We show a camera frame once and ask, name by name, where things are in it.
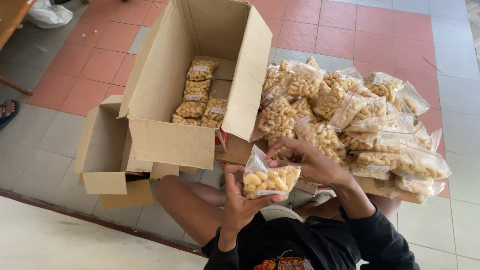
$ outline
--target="tiled floor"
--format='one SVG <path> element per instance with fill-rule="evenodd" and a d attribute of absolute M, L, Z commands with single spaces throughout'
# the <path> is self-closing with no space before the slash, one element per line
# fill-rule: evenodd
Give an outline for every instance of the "tiled floor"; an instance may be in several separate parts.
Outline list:
<path fill-rule="evenodd" d="M 73 172 L 85 116 L 109 95 L 123 93 L 163 2 L 94 0 L 87 8 L 71 0 L 65 6 L 74 17 L 65 27 L 25 23 L 15 31 L 0 51 L 0 74 L 34 95 L 0 86 L 1 102 L 23 102 L 0 131 L 0 188 L 194 244 L 157 202 L 103 209 L 98 196 L 76 185 Z M 419 120 L 429 133 L 444 129 L 439 152 L 453 175 L 428 207 L 404 203 L 393 223 L 422 269 L 479 269 L 480 74 L 465 1 L 250 2 L 274 34 L 270 61 L 313 54 L 329 71 L 355 65 L 363 76 L 383 71 L 416 86 L 432 106 Z M 215 167 L 184 177 L 216 186 L 221 174 Z M 296 205 L 308 197 L 295 192 L 290 198 Z"/>

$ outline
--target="paper label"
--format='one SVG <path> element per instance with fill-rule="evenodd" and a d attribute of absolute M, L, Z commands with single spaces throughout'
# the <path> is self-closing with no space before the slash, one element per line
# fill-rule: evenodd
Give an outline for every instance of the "paper label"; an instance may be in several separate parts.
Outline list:
<path fill-rule="evenodd" d="M 295 125 L 298 125 L 298 124 L 306 125 L 308 122 L 310 122 L 310 116 L 307 115 L 307 116 L 303 117 L 302 119 L 296 121 Z"/>
<path fill-rule="evenodd" d="M 384 79 L 383 75 L 381 75 L 380 73 L 377 73 L 377 75 L 375 75 L 375 79 L 373 79 L 373 84 L 379 85 L 382 83 L 383 79 Z"/>
<path fill-rule="evenodd" d="M 285 196 L 286 192 L 281 190 L 257 190 L 257 195 L 270 195 L 270 194 L 279 194 Z"/>
<path fill-rule="evenodd" d="M 217 107 L 212 107 L 211 112 L 213 112 L 213 113 L 225 114 L 225 109 L 221 109 L 221 108 L 217 108 Z"/>
<path fill-rule="evenodd" d="M 388 109 L 388 111 L 391 112 L 391 113 L 394 112 L 394 111 L 393 111 L 393 106 L 392 106 L 391 103 L 388 103 L 388 102 L 387 102 L 387 109 Z"/>
<path fill-rule="evenodd" d="M 204 67 L 204 66 L 193 66 L 192 70 L 193 70 L 193 71 L 203 71 L 203 72 L 206 72 L 206 71 L 207 71 L 207 67 Z"/>
<path fill-rule="evenodd" d="M 390 166 L 382 166 L 382 165 L 368 165 L 367 169 L 372 170 L 390 170 Z"/>
<path fill-rule="evenodd" d="M 185 95 L 186 100 L 200 100 L 199 95 Z"/>

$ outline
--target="wooden table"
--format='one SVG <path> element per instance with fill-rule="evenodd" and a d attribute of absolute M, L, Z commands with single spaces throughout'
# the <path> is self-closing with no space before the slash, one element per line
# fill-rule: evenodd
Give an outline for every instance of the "wooden table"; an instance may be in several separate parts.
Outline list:
<path fill-rule="evenodd" d="M 22 22 L 35 0 L 0 0 L 0 50 Z M 0 75 L 0 83 L 9 86 L 24 95 L 33 93 Z"/>
<path fill-rule="evenodd" d="M 265 153 L 268 150 L 266 141 L 256 141 L 248 143 L 232 134 L 228 140 L 228 153 L 215 152 L 215 159 L 218 161 L 232 163 L 232 164 L 247 164 L 248 158 L 251 155 L 252 147 L 256 144 Z M 393 184 L 393 181 L 382 181 L 369 177 L 355 177 L 360 187 L 369 194 L 380 195 L 383 197 L 390 197 L 394 193 L 396 199 L 420 203 L 416 198 L 416 194 L 409 191 L 401 190 Z"/>

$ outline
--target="open cardboard box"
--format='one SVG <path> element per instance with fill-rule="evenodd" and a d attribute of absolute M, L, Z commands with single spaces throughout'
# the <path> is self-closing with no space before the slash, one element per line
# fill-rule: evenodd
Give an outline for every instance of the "open cardboard box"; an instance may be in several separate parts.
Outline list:
<path fill-rule="evenodd" d="M 249 140 L 260 105 L 272 33 L 253 6 L 235 0 L 171 0 L 146 36 L 123 96 L 135 157 L 213 169 L 215 140 Z M 218 62 L 211 90 L 228 98 L 221 130 L 171 123 L 193 59 Z"/>
<path fill-rule="evenodd" d="M 135 160 L 128 138 L 128 122 L 117 119 L 122 96 L 110 96 L 90 110 L 80 137 L 75 172 L 88 194 L 100 194 L 104 208 L 153 204 L 151 178 L 179 174 L 179 166 Z"/>

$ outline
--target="wooden chair leg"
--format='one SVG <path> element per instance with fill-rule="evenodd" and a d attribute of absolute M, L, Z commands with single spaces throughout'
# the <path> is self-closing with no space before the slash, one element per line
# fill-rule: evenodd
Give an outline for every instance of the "wooden chair leg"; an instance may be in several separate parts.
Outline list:
<path fill-rule="evenodd" d="M 29 95 L 29 96 L 32 96 L 33 95 L 33 92 L 30 91 L 30 90 L 27 90 L 23 87 L 21 87 L 20 85 L 14 83 L 14 82 L 11 82 L 9 81 L 7 78 L 3 77 L 3 76 L 0 76 L 0 83 L 3 83 L 4 85 L 10 87 L 10 88 L 13 88 L 15 90 L 17 90 L 18 92 L 24 94 L 24 95 Z"/>

